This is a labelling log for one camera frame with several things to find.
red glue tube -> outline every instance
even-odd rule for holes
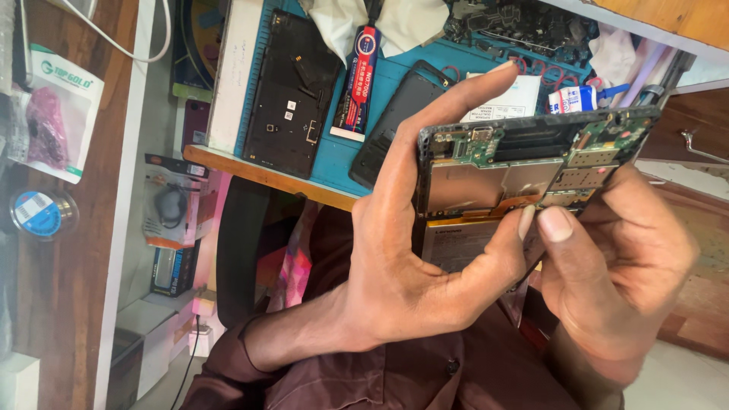
[[[354,57],[334,116],[332,135],[363,142],[367,112],[375,79],[380,31],[374,25],[362,26],[354,40]]]

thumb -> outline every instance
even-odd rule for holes
[[[523,240],[534,218],[534,206],[509,212],[499,223],[494,236],[473,262],[463,269],[464,286],[496,297],[526,273]]]
[[[610,280],[605,257],[574,215],[550,206],[537,218],[539,234],[550,262],[564,281],[570,298],[585,306],[614,306],[620,300]]]

shirt button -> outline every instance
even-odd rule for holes
[[[449,360],[448,365],[445,367],[445,371],[448,375],[453,376],[460,367],[461,363],[459,363],[456,359],[452,359]]]

white cable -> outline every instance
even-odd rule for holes
[[[104,33],[101,29],[99,29],[99,27],[96,27],[96,25],[94,23],[91,23],[91,20],[86,18],[86,16],[84,16],[83,13],[81,13],[76,7],[74,7],[73,4],[71,4],[69,2],[69,0],[61,0],[61,1],[63,1],[63,3],[66,5],[66,7],[71,9],[72,12],[74,12],[77,16],[79,16],[79,18],[81,18],[81,20],[85,21],[86,24],[88,24],[89,26],[91,26],[91,28],[96,30],[96,32],[99,33],[103,38],[105,38],[110,43],[112,43],[112,45],[114,47],[118,48],[119,51],[121,51],[122,53],[130,56],[131,58],[133,58],[137,61],[141,61],[142,63],[154,63],[155,61],[162,58],[165,55],[165,53],[167,52],[167,49],[170,47],[170,37],[172,36],[172,23],[170,21],[170,5],[167,3],[167,0],[162,0],[162,5],[165,7],[165,23],[167,25],[167,34],[165,35],[165,45],[162,47],[162,50],[160,51],[160,53],[152,58],[139,58],[139,57],[135,56],[134,54],[129,53],[127,50],[124,50],[124,48],[122,48],[122,46],[118,45],[116,41],[112,40],[111,37],[107,36],[106,33]]]

drawer handle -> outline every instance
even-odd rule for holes
[[[681,131],[681,136],[683,136],[684,139],[686,140],[686,150],[688,152],[693,152],[694,154],[699,154],[699,155],[701,155],[703,157],[711,158],[712,160],[715,160],[715,161],[720,162],[720,163],[729,163],[729,160],[726,160],[726,159],[721,158],[721,157],[717,157],[716,155],[711,155],[711,154],[708,154],[708,153],[706,153],[704,151],[694,150],[691,147],[691,142],[693,140],[693,133],[690,133],[687,130],[683,130],[683,131]]]

